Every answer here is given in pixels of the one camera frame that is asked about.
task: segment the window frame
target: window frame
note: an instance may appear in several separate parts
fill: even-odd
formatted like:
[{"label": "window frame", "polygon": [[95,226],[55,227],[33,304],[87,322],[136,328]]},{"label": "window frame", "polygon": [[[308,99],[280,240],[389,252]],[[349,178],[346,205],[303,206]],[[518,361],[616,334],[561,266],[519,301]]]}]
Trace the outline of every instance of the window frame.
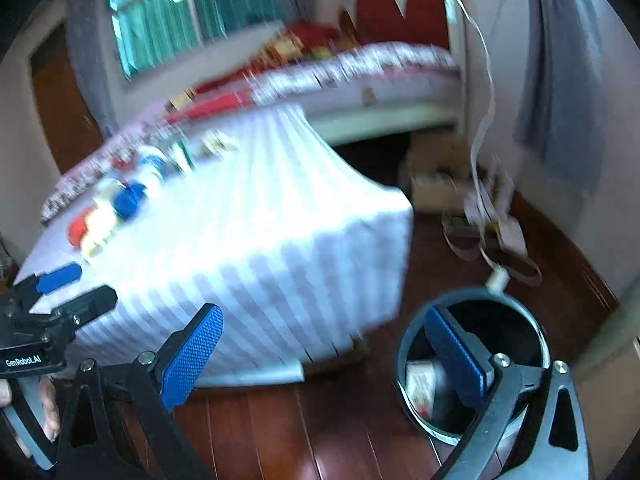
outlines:
[{"label": "window frame", "polygon": [[[132,77],[128,77],[125,69],[123,67],[123,63],[122,63],[122,58],[120,56],[120,49],[118,48],[118,39],[116,37],[116,32],[115,29],[113,27],[113,17],[116,16],[117,14],[124,12],[124,10],[128,9],[130,6],[133,6],[134,4],[138,3],[140,0],[127,0],[126,3],[122,4],[121,6],[118,7],[118,10],[114,10],[113,7],[111,7],[111,1],[110,0],[106,0],[106,5],[107,5],[107,10],[109,12],[109,26],[111,28],[111,35],[113,38],[113,42],[114,42],[114,46],[115,46],[115,50],[116,50],[116,55],[118,57],[118,64],[120,65],[120,70],[122,71],[122,76],[125,79],[125,81],[129,82],[129,83],[133,83],[134,81],[137,81],[140,76],[144,77],[146,74],[149,74],[151,72],[154,72],[155,70],[158,70],[159,68],[162,68],[164,66],[170,65],[172,63],[174,63],[177,59],[183,59],[185,56],[188,56],[190,53],[193,53],[196,49],[203,47],[205,44],[213,44],[213,43],[217,43],[218,41],[223,41],[223,40],[227,40],[229,37],[229,34],[226,33],[226,31],[224,32],[224,34],[220,37],[216,37],[207,41],[204,41],[202,39],[202,31],[200,30],[200,20],[198,19],[198,12],[196,10],[196,3],[195,0],[189,0],[189,14],[191,17],[191,23],[193,25],[193,30],[196,36],[196,45],[194,45],[193,47],[191,47],[190,49],[188,49],[187,51],[184,51],[180,54],[178,54],[178,56],[174,57],[173,59],[169,59],[166,62],[162,62],[159,65],[153,66],[151,68],[148,68],[146,70],[143,70],[142,72],[138,72],[135,75],[133,75]],[[261,25],[264,25],[265,23],[273,23],[272,22],[263,22],[260,25],[252,25],[249,27],[244,27],[242,29],[239,30],[234,30],[233,32],[231,32],[231,35],[235,35],[237,33],[242,33],[244,30],[247,30],[248,28],[253,28],[253,27],[259,27]]]}]

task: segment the window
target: window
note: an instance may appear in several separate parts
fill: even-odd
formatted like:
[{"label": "window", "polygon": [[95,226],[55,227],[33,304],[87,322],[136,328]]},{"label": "window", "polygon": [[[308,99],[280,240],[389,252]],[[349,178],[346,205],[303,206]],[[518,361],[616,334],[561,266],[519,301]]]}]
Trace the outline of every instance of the window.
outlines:
[{"label": "window", "polygon": [[109,0],[127,79],[207,41],[280,19],[274,0]]}]

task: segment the door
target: door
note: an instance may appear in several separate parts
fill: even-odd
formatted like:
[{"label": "door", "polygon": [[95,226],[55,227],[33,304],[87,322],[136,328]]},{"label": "door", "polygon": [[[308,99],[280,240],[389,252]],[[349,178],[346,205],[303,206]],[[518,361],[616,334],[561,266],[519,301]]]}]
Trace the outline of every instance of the door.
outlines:
[{"label": "door", "polygon": [[60,173],[102,144],[102,135],[76,84],[61,24],[31,56],[40,123]]}]

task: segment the headboard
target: headboard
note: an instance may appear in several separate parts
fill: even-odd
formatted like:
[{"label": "headboard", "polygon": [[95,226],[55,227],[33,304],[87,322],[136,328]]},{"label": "headboard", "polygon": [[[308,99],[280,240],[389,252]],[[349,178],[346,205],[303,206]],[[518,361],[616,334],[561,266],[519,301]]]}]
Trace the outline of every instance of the headboard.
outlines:
[{"label": "headboard", "polygon": [[462,77],[463,117],[459,126],[463,132],[467,94],[465,22],[455,0],[353,0],[352,14],[354,21],[347,9],[340,9],[340,30],[363,43],[434,44],[453,54]]}]

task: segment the black trash bin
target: black trash bin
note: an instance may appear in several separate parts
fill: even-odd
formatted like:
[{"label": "black trash bin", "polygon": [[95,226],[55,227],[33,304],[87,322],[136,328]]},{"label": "black trash bin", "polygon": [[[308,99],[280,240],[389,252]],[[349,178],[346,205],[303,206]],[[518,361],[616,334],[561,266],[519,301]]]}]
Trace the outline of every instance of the black trash bin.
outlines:
[{"label": "black trash bin", "polygon": [[[463,288],[424,306],[402,337],[396,356],[396,388],[405,413],[420,430],[455,446],[476,412],[462,404],[452,387],[445,386],[436,392],[433,413],[425,420],[413,409],[405,391],[407,362],[437,361],[424,331],[424,314],[434,305],[448,306],[462,328],[476,334],[491,354],[503,352],[516,364],[544,368],[550,366],[551,358],[542,329],[531,313],[510,296],[495,294],[485,287]],[[523,398],[513,411],[504,438],[520,429],[526,407],[527,399]]]}]

